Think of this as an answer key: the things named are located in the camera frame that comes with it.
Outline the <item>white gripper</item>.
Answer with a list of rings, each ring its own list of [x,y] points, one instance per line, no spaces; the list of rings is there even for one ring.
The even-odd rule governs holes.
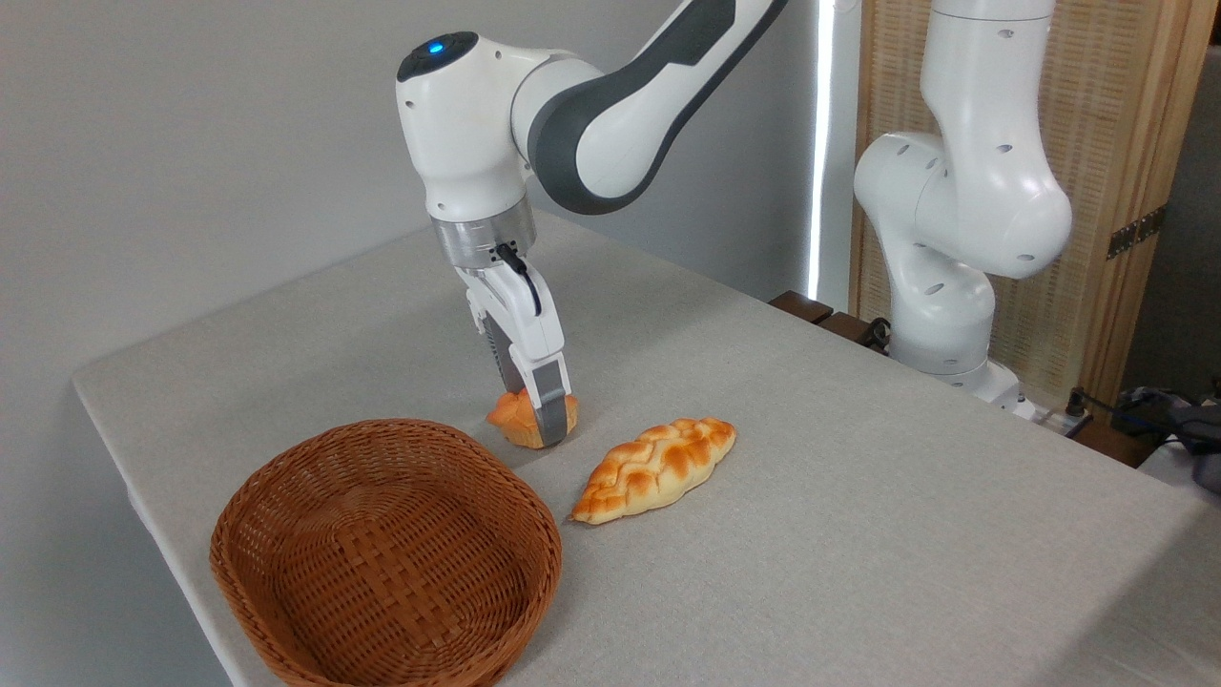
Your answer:
[[[466,283],[466,300],[477,329],[484,332],[505,390],[525,390],[534,427],[518,431],[523,445],[556,447],[574,426],[569,404],[567,344],[553,298],[537,268],[525,271],[497,262],[488,268],[457,268]]]

